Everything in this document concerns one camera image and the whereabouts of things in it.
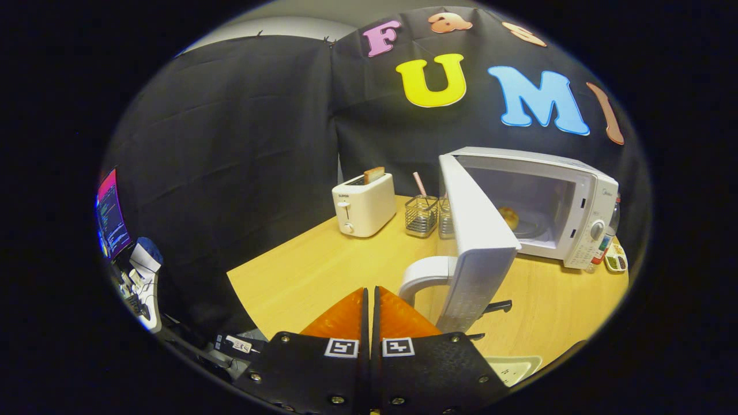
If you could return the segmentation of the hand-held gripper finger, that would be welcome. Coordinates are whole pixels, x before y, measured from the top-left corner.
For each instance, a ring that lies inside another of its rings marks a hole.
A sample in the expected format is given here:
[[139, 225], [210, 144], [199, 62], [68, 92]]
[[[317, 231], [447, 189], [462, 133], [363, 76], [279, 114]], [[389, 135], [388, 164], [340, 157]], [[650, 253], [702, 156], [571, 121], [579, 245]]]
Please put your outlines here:
[[275, 334], [235, 388], [290, 414], [366, 414], [367, 299], [361, 287], [299, 333]]
[[475, 414], [510, 389], [464, 333], [440, 333], [377, 286], [372, 321], [372, 408], [381, 414]]

